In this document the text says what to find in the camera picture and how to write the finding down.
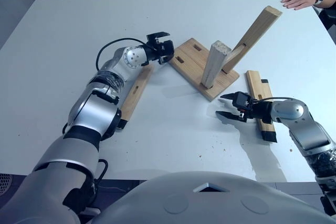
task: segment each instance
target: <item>wooden block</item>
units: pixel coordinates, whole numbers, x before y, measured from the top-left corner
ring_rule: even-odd
[[[213,87],[207,89],[201,84],[201,80],[208,55],[209,50],[191,38],[175,49],[175,54],[173,59],[170,60],[170,64],[208,100],[212,101],[237,80],[239,74],[234,70],[229,74],[220,71]]]
[[[215,78],[221,71],[225,58],[230,52],[231,48],[219,40],[211,45],[201,80],[201,84],[206,88],[209,89],[214,85]]]
[[[129,121],[131,115],[137,105],[144,88],[147,85],[147,82],[152,75],[154,70],[153,65],[147,65],[142,68],[141,72],[139,73],[133,87],[131,88],[130,92],[128,93],[122,107],[121,107],[121,119]]]
[[[225,62],[223,71],[229,73],[234,66],[242,59],[242,57],[250,50],[250,48],[264,35],[264,33],[272,26],[272,24],[280,17],[281,11],[267,6],[250,26],[240,42],[234,48],[243,46],[244,48],[229,61]]]
[[[261,80],[258,71],[248,70],[246,72],[251,95],[261,100],[272,97],[271,89],[267,80]],[[277,142],[276,133],[273,124],[263,123],[261,119],[257,119],[259,129],[261,130],[262,138],[268,142]]]

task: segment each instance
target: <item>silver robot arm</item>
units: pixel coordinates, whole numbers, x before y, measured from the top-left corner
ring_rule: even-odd
[[[124,79],[113,68],[121,58],[132,68],[154,60],[169,61],[173,43],[158,41],[166,35],[147,35],[145,45],[118,49],[102,66],[73,105],[67,132],[50,145],[16,194],[0,209],[1,224],[80,223],[77,215],[96,194],[99,143],[114,134],[121,118],[117,104]]]
[[[254,100],[251,96],[236,92],[223,95],[230,99],[240,112],[233,115],[217,111],[229,119],[246,122],[247,119],[262,119],[264,123],[278,122],[289,129],[289,135],[315,173],[316,181],[336,211],[336,144],[316,122],[305,103],[288,98],[284,101]]]

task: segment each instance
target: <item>wooden post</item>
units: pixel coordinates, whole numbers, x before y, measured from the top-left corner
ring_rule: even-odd
[[[264,98],[272,97],[271,89],[268,84],[268,80],[261,80],[258,71],[248,70],[246,72],[246,78],[249,85],[251,95],[261,100]],[[268,142],[277,142],[276,132],[273,124],[263,123],[261,119],[257,119],[259,129],[261,131],[262,139]]]
[[[234,66],[242,59],[242,57],[250,50],[250,48],[264,35],[271,25],[280,17],[281,11],[267,6],[250,26],[240,42],[236,45],[233,51],[238,48],[243,49],[234,57],[231,57],[225,62],[223,71],[229,73]]]
[[[231,48],[219,40],[211,45],[201,80],[201,84],[206,88],[209,89],[214,85],[214,81],[224,65],[225,58],[230,52]]]
[[[152,75],[154,70],[153,65],[147,65],[142,68],[140,74],[138,75],[133,87],[128,93],[126,100],[121,107],[121,119],[125,121],[125,124],[131,118],[131,115],[137,105],[144,88],[147,85],[149,77]]]

